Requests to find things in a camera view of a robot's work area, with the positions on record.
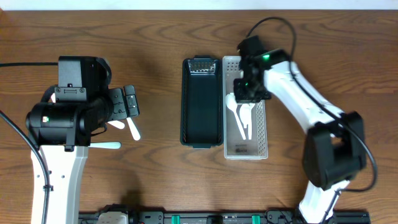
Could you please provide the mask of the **white plastic spoon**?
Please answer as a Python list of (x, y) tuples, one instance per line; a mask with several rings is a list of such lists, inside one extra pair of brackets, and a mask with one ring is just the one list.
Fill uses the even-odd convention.
[(240, 109), (239, 109), (239, 116), (240, 120), (243, 124), (243, 128), (247, 128), (249, 124), (249, 118), (248, 116), (250, 115), (250, 112), (248, 111), (248, 106), (247, 104), (242, 104)]
[(255, 103), (248, 103), (244, 105), (244, 111), (245, 111), (245, 125), (247, 126), (248, 129), (248, 139), (252, 139), (252, 109), (254, 108), (256, 104)]
[(239, 132), (240, 132), (240, 135), (241, 135), (243, 140), (246, 140), (246, 135), (244, 133), (244, 129), (243, 129), (243, 126), (241, 124), (241, 120), (240, 120), (240, 118), (238, 116), (238, 113), (237, 113), (238, 104), (236, 102), (234, 93), (229, 93), (229, 94), (226, 95), (226, 106), (227, 106), (227, 108), (229, 110), (231, 110), (233, 112), (234, 118), (236, 120), (237, 127), (238, 127)]

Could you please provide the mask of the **dark green plastic basket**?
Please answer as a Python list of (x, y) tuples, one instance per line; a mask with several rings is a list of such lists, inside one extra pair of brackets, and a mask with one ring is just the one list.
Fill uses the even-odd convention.
[(221, 62), (196, 55), (182, 62), (180, 142), (195, 149), (223, 144)]

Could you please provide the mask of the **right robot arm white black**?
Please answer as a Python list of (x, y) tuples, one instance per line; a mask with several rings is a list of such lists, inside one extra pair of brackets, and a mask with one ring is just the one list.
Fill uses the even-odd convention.
[(233, 82), (236, 102), (260, 103), (275, 96), (297, 120), (306, 134), (302, 165), (308, 178), (298, 210), (306, 223), (327, 221), (342, 191), (366, 167), (362, 117), (319, 94), (286, 51), (266, 50), (256, 35), (237, 49), (242, 77)]

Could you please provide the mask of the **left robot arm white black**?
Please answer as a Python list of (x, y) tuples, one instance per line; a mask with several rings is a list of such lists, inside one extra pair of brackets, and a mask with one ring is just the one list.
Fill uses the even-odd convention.
[(132, 85), (109, 88), (112, 71), (106, 59), (61, 56), (58, 84), (46, 90), (27, 114), (26, 126), (34, 149), (32, 223), (77, 223), (83, 169), (90, 148), (119, 149), (121, 143), (91, 138), (109, 124), (141, 135), (133, 122), (139, 116)]

